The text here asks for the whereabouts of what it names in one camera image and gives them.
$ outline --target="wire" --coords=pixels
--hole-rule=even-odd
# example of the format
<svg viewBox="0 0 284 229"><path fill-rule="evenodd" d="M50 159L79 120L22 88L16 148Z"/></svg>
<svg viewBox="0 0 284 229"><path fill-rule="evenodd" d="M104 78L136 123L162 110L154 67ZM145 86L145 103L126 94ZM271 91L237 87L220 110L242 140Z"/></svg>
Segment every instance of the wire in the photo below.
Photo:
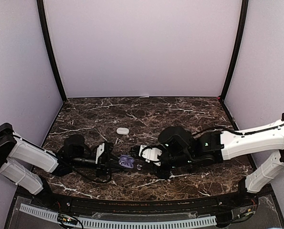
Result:
<svg viewBox="0 0 284 229"><path fill-rule="evenodd" d="M226 221L226 222L217 222L217 224L243 223L243 222L249 220L256 213L256 211L258 209L258 204L256 204L253 199L250 199L250 200L253 203L253 207L252 207L252 209L248 209L248 212L241 213L237 217L235 217L235 218L233 218L229 221ZM238 219L243 218L243 217L247 217L247 218L245 218L244 220L237 221Z"/></svg>
<svg viewBox="0 0 284 229"><path fill-rule="evenodd" d="M230 132L230 133L232 133L232 134L235 134L235 135L242 135L242 133L236 132L236 131L231 130L231 129L229 129L229 128L226 128L225 126L216 125L216 126L212 126L212 127L203 129L203 130L201 130L201 131L198 131L198 132L192 134L192 137L197 136L197 135L199 135L199 134L202 134L202 133L204 133L204 132L206 132L206 131L209 131L209 130L216 130L216 129L223 129L223 130L228 131L228 132Z"/></svg>
<svg viewBox="0 0 284 229"><path fill-rule="evenodd" d="M237 132L237 131L231 130L229 128L226 128L225 126L217 125L217 126L212 126L212 127L206 128L204 130L198 131L198 132L192 134L192 137L197 136L199 134L202 134L202 133L204 133L206 131L215 130L215 129L223 129L223 130L228 131L228 132L230 132L232 134L241 135L241 136L254 135L254 134L257 134L257 133L260 133L260 132L264 132L264 131L268 131L268 130L274 130L274 129L280 128L282 126L284 126L284 123L281 124L281 125L272 126L272 127L266 128L266 129L261 129L261 130L250 131L250 132L247 132L247 133L242 133L242 132Z"/></svg>
<svg viewBox="0 0 284 229"><path fill-rule="evenodd" d="M119 158L112 153L110 153L110 157L111 157L112 160L115 160L117 162L119 161Z"/></svg>
<svg viewBox="0 0 284 229"><path fill-rule="evenodd" d="M51 208L45 206L45 205L44 205L40 200L38 200L35 196L32 196L32 198L35 199L38 203L40 203L40 204L41 204L43 207L45 207L46 209L49 209L49 210L51 210L51 211L55 211L55 210L53 210L53 209L51 209ZM56 203L57 203L58 206L59 206L59 211L57 211L57 213L58 213L58 214L63 214L63 215L69 216L68 214L66 214L66 213L64 213L64 212L61 211L61 204L60 204L58 201L57 201ZM74 219L80 224L81 229L84 229L83 223L82 223L77 217L75 217L75 216L69 216L69 217L74 218Z"/></svg>
<svg viewBox="0 0 284 229"><path fill-rule="evenodd" d="M62 221L58 222L58 225L59 225L59 227L64 228L64 229L72 229L72 228L74 228L74 227L70 227L70 226L65 225Z"/></svg>
<svg viewBox="0 0 284 229"><path fill-rule="evenodd" d="M90 149L90 147L88 147L87 145L86 145L86 143L83 143L83 147L84 147L84 149L89 153L89 155L92 155L92 150Z"/></svg>
<svg viewBox="0 0 284 229"><path fill-rule="evenodd" d="M22 137L19 137L17 135L13 135L13 137L16 137L18 139L20 139L21 141L24 141L24 142L27 142L28 144L31 144L32 146L38 148L38 149L41 149L41 150L45 150L37 145L35 145L34 143L32 142L29 142L27 141L26 139L22 138ZM106 149L108 149L108 144L107 142L105 142L105 147ZM57 158L56 155L50 153L49 151L46 150L46 153L49 154L50 156L56 158L57 161L60 161L62 164L66 165L67 167L69 167L70 169L72 169L74 172L76 172L77 174L79 174L80 176L82 176L83 178L91 181L91 182L94 182L94 183L99 183L99 184L105 184L105 183L109 183L111 180L112 180L112 172L111 172L111 162L110 162L110 151L107 150L107 157L108 157L108 170L109 170L109 179L108 180L94 180L94 179L91 179L90 177L86 176L85 174L79 172L75 167L71 166L70 164L68 164L67 162L65 162L64 160L62 160L61 158Z"/></svg>

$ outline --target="marble tabletop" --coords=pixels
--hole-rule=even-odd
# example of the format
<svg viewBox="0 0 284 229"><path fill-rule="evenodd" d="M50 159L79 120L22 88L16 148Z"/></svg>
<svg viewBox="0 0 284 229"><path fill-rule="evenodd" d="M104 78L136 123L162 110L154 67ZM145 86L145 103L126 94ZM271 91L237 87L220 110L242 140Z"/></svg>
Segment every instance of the marble tabletop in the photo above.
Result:
<svg viewBox="0 0 284 229"><path fill-rule="evenodd" d="M151 97L151 98L75 98L61 109L45 141L44 148L58 151L70 135L81 134L89 146L103 141L114 143L113 153L128 154L135 145L155 145L159 133L171 125L182 125L196 132L214 125L231 127L216 98ZM129 128L128 135L116 129ZM136 161L130 172L114 173L108 184L96 184L75 172L55 177L38 168L33 172L47 179L54 193L106 200L177 200L231 193L238 181L252 172L247 156L234 158L209 167L183 167L172 170L169 180L158 179L152 166ZM95 177L93 169L81 172Z"/></svg>

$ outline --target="small white object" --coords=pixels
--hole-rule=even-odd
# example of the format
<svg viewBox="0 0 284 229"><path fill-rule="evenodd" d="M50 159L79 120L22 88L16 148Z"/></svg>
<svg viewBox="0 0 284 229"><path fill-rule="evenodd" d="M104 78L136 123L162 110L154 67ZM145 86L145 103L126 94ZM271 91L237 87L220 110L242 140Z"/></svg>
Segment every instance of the small white object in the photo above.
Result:
<svg viewBox="0 0 284 229"><path fill-rule="evenodd" d="M128 129L128 128L122 128L122 127L120 127L120 128L118 128L118 129L116 130L116 132L117 132L119 135L127 135L127 134L129 134L129 129Z"/></svg>
<svg viewBox="0 0 284 229"><path fill-rule="evenodd" d="M99 159L99 157L101 156L101 154L103 154L104 150L105 150L105 144L102 143L102 144L100 144L100 145L98 146L98 148L97 148L95 164L98 163L98 159Z"/></svg>

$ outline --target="purple object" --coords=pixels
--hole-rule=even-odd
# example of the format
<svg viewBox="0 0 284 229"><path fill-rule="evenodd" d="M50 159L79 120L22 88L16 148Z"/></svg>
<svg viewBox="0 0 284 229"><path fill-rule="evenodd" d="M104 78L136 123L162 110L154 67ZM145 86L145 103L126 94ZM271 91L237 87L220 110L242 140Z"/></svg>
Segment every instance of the purple object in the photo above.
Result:
<svg viewBox="0 0 284 229"><path fill-rule="evenodd" d="M118 163L125 168L133 168L134 159L128 155L121 155Z"/></svg>

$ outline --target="white cable tray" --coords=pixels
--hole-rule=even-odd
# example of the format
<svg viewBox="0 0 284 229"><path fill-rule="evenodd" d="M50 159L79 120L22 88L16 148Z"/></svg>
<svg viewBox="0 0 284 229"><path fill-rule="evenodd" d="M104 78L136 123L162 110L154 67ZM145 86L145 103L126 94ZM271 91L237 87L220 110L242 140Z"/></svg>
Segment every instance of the white cable tray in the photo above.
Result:
<svg viewBox="0 0 284 229"><path fill-rule="evenodd" d="M54 211L26 204L21 204L20 211L53 223L58 223L58 213ZM84 217L79 217L78 219L82 222L85 229L194 229L217 224L215 216L166 222L119 222ZM80 224L77 224L75 228L81 228Z"/></svg>

